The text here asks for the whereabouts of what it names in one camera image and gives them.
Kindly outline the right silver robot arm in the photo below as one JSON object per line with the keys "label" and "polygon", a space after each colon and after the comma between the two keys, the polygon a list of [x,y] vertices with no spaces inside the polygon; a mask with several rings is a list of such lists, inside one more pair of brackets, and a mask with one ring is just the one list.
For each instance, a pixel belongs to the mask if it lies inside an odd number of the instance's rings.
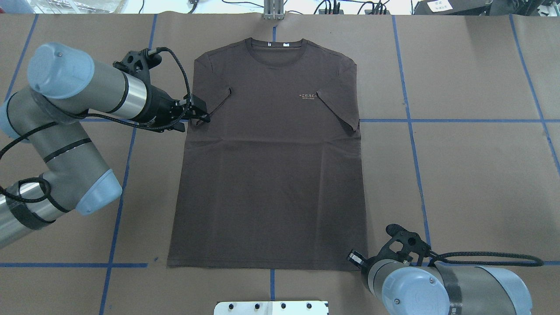
{"label": "right silver robot arm", "polygon": [[414,266],[352,250],[347,258],[390,315],[531,315],[524,281],[509,269],[474,265]]}

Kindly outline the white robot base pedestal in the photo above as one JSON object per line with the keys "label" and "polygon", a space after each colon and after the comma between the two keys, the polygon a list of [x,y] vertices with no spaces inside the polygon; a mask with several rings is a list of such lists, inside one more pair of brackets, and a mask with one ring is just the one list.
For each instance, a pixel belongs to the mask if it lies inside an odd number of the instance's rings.
{"label": "white robot base pedestal", "polygon": [[327,301],[223,301],[214,315],[329,315]]}

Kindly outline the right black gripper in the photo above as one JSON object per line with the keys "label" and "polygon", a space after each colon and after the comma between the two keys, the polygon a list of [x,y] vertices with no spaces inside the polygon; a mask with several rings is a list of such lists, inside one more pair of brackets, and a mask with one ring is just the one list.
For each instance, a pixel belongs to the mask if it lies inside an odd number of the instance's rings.
{"label": "right black gripper", "polygon": [[373,285],[370,284],[370,281],[373,279],[376,271],[372,273],[372,269],[374,268],[374,265],[382,259],[378,256],[368,258],[355,249],[351,249],[346,256],[346,260],[359,269],[362,282],[366,289],[373,289]]}

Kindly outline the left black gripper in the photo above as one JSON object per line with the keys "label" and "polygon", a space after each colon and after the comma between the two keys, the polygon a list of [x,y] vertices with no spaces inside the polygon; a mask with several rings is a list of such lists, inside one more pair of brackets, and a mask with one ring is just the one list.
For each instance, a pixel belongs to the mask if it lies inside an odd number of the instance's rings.
{"label": "left black gripper", "polygon": [[185,132],[181,119],[188,119],[188,128],[195,128],[210,123],[211,115],[207,112],[206,102],[196,95],[177,100],[164,90],[150,86],[150,100],[140,114],[140,126],[148,131]]}

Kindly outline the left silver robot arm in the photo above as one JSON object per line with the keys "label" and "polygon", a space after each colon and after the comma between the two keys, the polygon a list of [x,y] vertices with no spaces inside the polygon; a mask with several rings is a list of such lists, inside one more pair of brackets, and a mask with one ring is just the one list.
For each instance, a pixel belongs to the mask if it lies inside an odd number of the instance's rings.
{"label": "left silver robot arm", "polygon": [[86,216],[117,200],[123,189],[81,125],[102,118],[132,128],[185,132],[185,119],[208,123],[206,104],[190,91],[178,59],[186,95],[172,98],[153,86],[150,70],[166,47],[129,51],[112,65],[60,42],[36,49],[28,84],[1,106],[1,130],[15,145],[32,144],[48,168],[37,177],[1,188],[1,247],[53,224],[76,210]]}

